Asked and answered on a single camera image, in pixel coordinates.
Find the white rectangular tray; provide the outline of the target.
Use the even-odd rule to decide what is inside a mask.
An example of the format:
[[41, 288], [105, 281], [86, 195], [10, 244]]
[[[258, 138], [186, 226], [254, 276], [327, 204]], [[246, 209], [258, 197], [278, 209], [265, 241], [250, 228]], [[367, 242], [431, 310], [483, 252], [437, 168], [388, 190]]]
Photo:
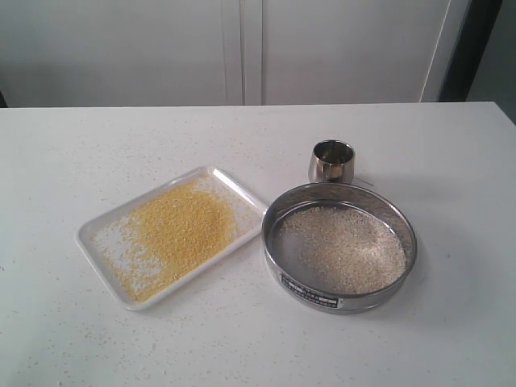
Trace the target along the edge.
[[[123, 281], [119, 277], [129, 271], [131, 264], [127, 254], [131, 241], [128, 234], [123, 231], [123, 224], [134, 210], [190, 182], [194, 182], [202, 192], [218, 194], [229, 204], [235, 220], [236, 237], [221, 252], [210, 256], [207, 262], [188, 271], [149, 298], [135, 301], [130, 292], [123, 288]], [[77, 231], [76, 242], [115, 302], [126, 310], [138, 312], [148, 310], [177, 293], [257, 237], [261, 233], [261, 224], [267, 209], [268, 206], [247, 186], [240, 184], [223, 170], [206, 165], [192, 169], [91, 219]]]

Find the round steel mesh sieve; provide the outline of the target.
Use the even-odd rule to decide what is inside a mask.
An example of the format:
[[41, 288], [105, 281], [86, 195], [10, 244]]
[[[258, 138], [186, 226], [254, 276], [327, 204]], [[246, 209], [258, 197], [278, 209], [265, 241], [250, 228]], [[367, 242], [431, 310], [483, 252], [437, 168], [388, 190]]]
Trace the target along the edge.
[[310, 183], [283, 193], [267, 209], [261, 236], [280, 286], [332, 314], [385, 304], [403, 286], [418, 253], [406, 216], [356, 185]]

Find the grain mixture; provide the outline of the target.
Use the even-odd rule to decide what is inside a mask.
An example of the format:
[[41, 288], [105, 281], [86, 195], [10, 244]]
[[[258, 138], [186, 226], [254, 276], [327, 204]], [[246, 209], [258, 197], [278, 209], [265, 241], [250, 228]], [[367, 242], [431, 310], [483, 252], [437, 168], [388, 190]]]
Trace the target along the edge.
[[399, 238], [380, 220], [347, 206], [311, 206], [281, 221], [275, 258], [294, 279], [324, 292], [383, 289], [406, 269]]

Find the white cabinet doors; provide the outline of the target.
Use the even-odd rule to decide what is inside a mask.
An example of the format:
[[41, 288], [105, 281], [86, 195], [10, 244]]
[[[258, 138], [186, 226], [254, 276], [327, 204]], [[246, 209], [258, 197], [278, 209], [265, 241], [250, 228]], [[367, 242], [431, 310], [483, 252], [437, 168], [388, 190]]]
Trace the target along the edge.
[[9, 106], [416, 102], [448, 1], [4, 1]]

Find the yellow millet grains pile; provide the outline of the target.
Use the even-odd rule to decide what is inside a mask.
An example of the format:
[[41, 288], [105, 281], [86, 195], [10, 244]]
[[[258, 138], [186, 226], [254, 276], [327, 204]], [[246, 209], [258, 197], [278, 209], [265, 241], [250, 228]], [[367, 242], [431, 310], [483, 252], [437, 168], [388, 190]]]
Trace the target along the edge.
[[236, 237], [230, 206], [194, 182], [173, 189], [129, 214], [129, 271], [119, 277], [143, 301], [207, 262]]

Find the stainless steel cup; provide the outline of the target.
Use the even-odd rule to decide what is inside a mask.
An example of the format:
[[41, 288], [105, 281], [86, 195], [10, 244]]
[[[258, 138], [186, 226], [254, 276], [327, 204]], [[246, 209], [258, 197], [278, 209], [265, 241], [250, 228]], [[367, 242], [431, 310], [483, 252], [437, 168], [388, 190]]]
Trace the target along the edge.
[[351, 184], [355, 176], [355, 158], [354, 148], [343, 141], [327, 139], [317, 143], [311, 153], [309, 182]]

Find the dark vertical post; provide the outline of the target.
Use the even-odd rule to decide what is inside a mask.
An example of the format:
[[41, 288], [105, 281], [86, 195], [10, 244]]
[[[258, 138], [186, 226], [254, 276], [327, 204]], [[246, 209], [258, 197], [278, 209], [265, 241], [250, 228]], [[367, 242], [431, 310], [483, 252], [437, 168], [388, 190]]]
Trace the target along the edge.
[[502, 0], [469, 2], [438, 102], [466, 101], [502, 3]]

